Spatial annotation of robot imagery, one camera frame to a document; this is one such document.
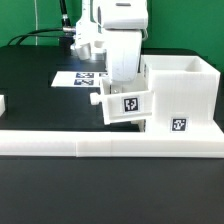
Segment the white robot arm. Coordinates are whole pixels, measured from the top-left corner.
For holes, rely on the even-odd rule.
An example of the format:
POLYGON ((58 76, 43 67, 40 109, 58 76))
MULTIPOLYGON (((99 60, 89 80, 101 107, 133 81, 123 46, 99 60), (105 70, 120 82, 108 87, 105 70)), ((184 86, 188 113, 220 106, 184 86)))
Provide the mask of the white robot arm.
POLYGON ((137 75, 147 26, 147 0, 82 0, 71 48, 81 60, 103 53, 110 82, 129 83, 137 75))

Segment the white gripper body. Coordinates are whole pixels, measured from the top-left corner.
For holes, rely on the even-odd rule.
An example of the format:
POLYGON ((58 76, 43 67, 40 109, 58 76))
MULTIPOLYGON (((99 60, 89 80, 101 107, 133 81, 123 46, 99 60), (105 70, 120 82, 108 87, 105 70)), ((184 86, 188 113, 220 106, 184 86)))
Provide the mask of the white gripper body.
POLYGON ((111 82, 132 82, 138 71, 140 30, 106 30, 106 68, 111 82))

